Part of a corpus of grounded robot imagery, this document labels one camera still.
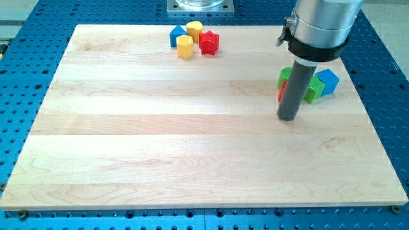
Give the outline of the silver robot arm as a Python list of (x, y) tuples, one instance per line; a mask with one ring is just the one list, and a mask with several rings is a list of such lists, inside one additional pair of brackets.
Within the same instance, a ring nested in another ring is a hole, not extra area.
[(283, 42), (301, 65), (333, 61), (344, 52), (363, 0), (297, 0), (284, 18), (276, 46)]

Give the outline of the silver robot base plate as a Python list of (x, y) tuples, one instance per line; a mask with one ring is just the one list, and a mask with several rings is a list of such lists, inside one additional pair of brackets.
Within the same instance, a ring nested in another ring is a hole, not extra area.
[(165, 0), (166, 12), (171, 15), (197, 13), (234, 13), (233, 0)]

